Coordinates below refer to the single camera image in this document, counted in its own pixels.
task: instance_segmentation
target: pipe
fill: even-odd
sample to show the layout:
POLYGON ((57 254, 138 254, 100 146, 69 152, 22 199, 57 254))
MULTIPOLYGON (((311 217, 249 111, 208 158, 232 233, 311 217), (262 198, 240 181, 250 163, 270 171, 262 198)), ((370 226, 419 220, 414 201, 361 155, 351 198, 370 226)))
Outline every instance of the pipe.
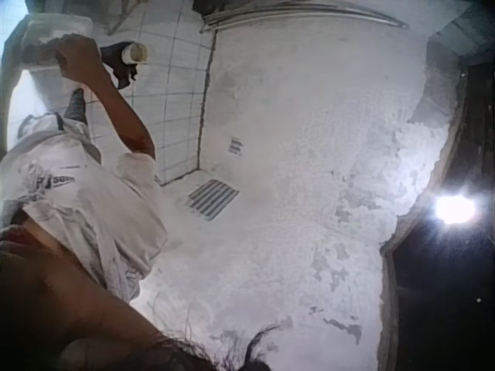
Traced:
POLYGON ((302 11, 348 11, 354 13, 360 13, 363 15, 377 16, 378 18, 388 19, 392 22, 404 24, 397 19, 394 19, 388 15, 385 15, 380 12, 375 12, 371 9, 366 9, 363 7, 353 7, 353 6, 342 6, 342 5, 324 5, 324 4, 304 4, 304 3, 282 3, 279 5, 269 5, 265 7, 258 7, 252 9, 233 9, 222 11, 218 13, 213 13, 211 15, 207 15, 204 17, 206 23, 216 22, 219 19, 225 19, 227 17, 236 16, 236 15, 246 15, 264 11, 278 11, 278 10, 302 10, 302 11))
POLYGON ((270 20, 270 19, 280 19, 284 17, 327 17, 327 16, 337 16, 337 17, 344 17, 344 18, 354 18, 354 19, 364 19, 372 22, 378 22, 382 23, 385 25, 389 26, 395 26, 395 27, 401 27, 401 28, 407 28, 407 24, 400 22, 400 21, 391 21, 389 19, 382 19, 376 16, 372 15, 365 15, 361 13, 354 13, 354 12, 289 12, 289 11, 283 11, 283 12, 269 12, 266 15, 258 15, 258 16, 250 16, 249 18, 246 19, 231 19, 227 20, 225 22, 218 22, 216 25, 208 25, 205 27, 202 32, 205 31, 210 31, 210 30, 222 30, 222 29, 228 29, 232 28, 235 26, 243 25, 245 23, 249 23, 252 21, 257 21, 257 20, 270 20))

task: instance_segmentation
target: plastic jug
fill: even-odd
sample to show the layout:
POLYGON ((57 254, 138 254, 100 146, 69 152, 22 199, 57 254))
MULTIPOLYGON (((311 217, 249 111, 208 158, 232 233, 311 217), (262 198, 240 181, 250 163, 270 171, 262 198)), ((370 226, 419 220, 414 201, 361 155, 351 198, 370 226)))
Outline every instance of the plastic jug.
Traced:
POLYGON ((27 70, 58 68, 55 56, 41 53, 43 45, 65 35, 91 37, 93 21, 87 17, 66 14, 36 13, 27 15, 29 24, 22 38, 22 67, 27 70))

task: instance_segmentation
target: bottle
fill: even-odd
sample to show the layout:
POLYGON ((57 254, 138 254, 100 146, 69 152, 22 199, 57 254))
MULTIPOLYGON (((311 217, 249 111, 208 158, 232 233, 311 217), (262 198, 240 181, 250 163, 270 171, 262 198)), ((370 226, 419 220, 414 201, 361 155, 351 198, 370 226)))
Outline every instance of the bottle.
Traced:
POLYGON ((148 49, 145 44, 132 43, 122 50, 122 62, 125 64, 145 63, 148 59, 148 49))

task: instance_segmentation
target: hand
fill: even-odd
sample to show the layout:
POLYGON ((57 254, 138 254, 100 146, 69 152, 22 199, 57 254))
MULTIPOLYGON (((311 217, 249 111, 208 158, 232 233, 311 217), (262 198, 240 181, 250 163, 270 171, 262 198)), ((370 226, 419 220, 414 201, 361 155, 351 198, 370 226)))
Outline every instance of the hand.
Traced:
POLYGON ((87 85, 89 88, 109 75, 101 62, 96 42, 81 35, 67 35, 54 40, 50 47, 57 51, 56 58, 62 74, 68 79, 87 85))

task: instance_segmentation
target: tile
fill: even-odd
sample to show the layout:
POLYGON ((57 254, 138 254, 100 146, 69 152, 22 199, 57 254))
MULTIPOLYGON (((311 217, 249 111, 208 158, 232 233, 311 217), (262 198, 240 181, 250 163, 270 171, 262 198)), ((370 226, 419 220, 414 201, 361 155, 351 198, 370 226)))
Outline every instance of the tile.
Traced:
POLYGON ((129 153, 116 133, 95 138, 94 143, 101 152, 102 165, 108 169, 115 168, 119 156, 129 153))
POLYGON ((193 102, 191 103, 191 117, 201 116, 201 108, 203 107, 203 95, 194 94, 193 102))
POLYGON ((198 139, 187 142, 187 157, 195 158, 198 155, 198 139))
POLYGON ((213 48, 213 32, 203 32, 200 44, 208 49, 213 48))
POLYGON ((148 49, 148 63, 169 65, 172 57, 173 39, 161 35, 143 32, 139 42, 148 49))
POLYGON ((179 24, 177 26, 176 38, 191 43, 201 43, 201 27, 203 20, 201 16, 195 12, 192 14, 181 14, 179 24))
POLYGON ((198 70, 207 70, 208 63, 210 62, 210 54, 211 50, 205 48, 204 46, 200 47, 200 56, 198 58, 197 69, 198 70))
MULTIPOLYGON (((126 101, 128 104, 131 103, 130 98, 126 98, 126 101)), ((98 138, 115 133, 110 118, 100 102, 87 104, 86 116, 91 138, 98 138)))
POLYGON ((192 117, 189 121, 189 137, 198 138, 200 136, 201 117, 192 117))
POLYGON ((109 36, 101 26, 95 25, 93 38, 99 47, 109 46, 123 41, 138 41, 139 29, 118 29, 115 34, 109 36))
POLYGON ((165 120, 166 95, 134 97, 133 108, 145 126, 162 123, 165 120))
POLYGON ((178 120, 190 116, 192 94, 173 94, 167 96, 165 120, 178 120))
MULTIPOLYGON (((108 13, 111 18, 110 26, 113 27, 120 19, 122 13, 122 0, 112 0, 108 13)), ((140 30, 146 11, 146 4, 137 4, 136 2, 129 2, 128 12, 131 13, 127 16, 125 21, 118 27, 116 32, 121 30, 140 30)))
POLYGON ((196 69, 200 48, 197 44, 176 40, 172 50, 172 66, 196 69))
POLYGON ((191 172, 192 170, 196 170, 198 167, 198 159, 197 157, 188 158, 186 161, 186 172, 191 172))
POLYGON ((179 143, 165 147, 165 169, 187 160, 187 143, 179 143))
POLYGON ((181 162, 172 168, 166 168, 166 182, 172 182, 187 174, 187 162, 181 162))
POLYGON ((204 86, 207 81, 207 72, 196 70, 194 75, 194 93, 203 94, 204 86))
POLYGON ((142 31, 174 37, 182 1, 149 0, 142 31))
POLYGON ((164 145, 171 146, 189 139, 189 118, 165 123, 164 145))
POLYGON ((146 129, 152 137, 155 148, 165 147, 165 123, 149 125, 146 129))
POLYGON ((192 93, 194 90, 195 71, 183 67, 170 67, 168 94, 192 93))
MULTIPOLYGON (((155 160, 157 164, 157 168, 165 168, 165 149, 164 148, 158 148, 155 150, 155 160)), ((158 175, 159 178, 162 180, 162 182, 165 181, 163 179, 163 175, 158 175)))
MULTIPOLYGON (((117 77, 114 76, 114 72, 112 68, 110 68, 107 65, 104 65, 105 69, 107 70, 108 74, 111 76, 111 80, 114 83, 115 87, 118 87, 118 79, 117 77)), ((136 76, 136 80, 139 79, 139 74, 142 71, 142 66, 138 66, 138 75, 136 76)), ((122 90, 119 90, 118 92, 123 96, 123 97, 131 97, 132 96, 132 89, 134 88, 135 81, 133 79, 130 79, 131 84, 128 87, 125 87, 122 90)))
POLYGON ((141 65, 134 85, 134 95, 165 94, 169 68, 166 66, 141 65))

